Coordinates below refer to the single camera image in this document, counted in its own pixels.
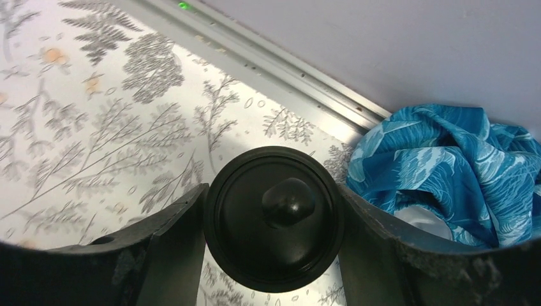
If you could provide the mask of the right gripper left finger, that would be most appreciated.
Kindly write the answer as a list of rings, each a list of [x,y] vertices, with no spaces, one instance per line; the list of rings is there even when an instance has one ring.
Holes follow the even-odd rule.
[[[205,253],[199,184],[88,245],[1,244],[2,305],[195,305]]]

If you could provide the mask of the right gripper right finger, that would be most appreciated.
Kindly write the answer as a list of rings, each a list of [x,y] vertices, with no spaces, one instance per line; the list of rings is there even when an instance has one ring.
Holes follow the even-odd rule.
[[[540,240],[479,249],[418,229],[339,188],[348,305],[539,305]]]

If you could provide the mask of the clear black lid jar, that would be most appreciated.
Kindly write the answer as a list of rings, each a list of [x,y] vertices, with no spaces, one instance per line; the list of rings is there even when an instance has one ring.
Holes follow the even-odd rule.
[[[344,234],[342,197],[330,173],[295,149],[266,146],[231,160],[213,180],[204,234],[235,282],[284,293],[319,278]]]

